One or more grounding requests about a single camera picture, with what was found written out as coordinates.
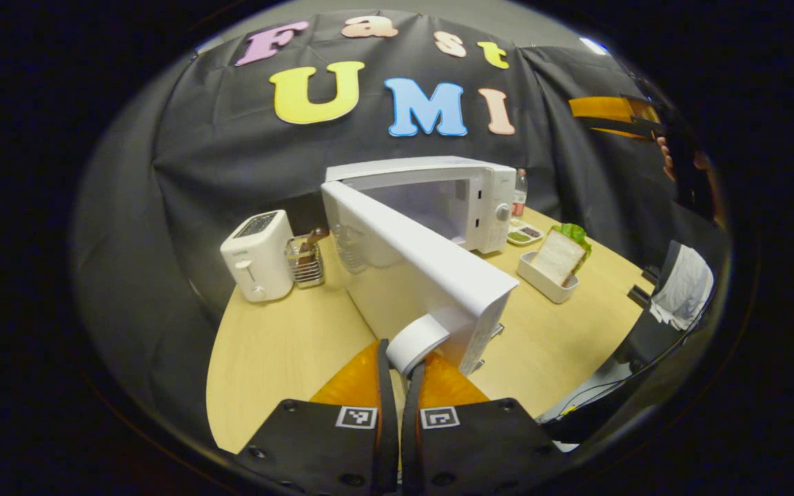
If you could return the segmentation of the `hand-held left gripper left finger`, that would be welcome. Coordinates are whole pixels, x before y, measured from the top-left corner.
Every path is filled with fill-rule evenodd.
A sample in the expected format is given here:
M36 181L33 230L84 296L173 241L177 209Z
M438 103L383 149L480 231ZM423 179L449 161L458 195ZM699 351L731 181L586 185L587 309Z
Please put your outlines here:
M284 399L236 455L298 495L384 495L397 486L399 423L388 341L372 343L309 401Z

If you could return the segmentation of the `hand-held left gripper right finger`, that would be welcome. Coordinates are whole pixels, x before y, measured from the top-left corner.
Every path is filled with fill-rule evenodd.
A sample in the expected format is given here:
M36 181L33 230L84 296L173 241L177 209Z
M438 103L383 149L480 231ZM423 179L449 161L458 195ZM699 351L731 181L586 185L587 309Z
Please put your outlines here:
M489 399L438 353L409 377L401 431L406 495L542 495L568 455L516 398Z

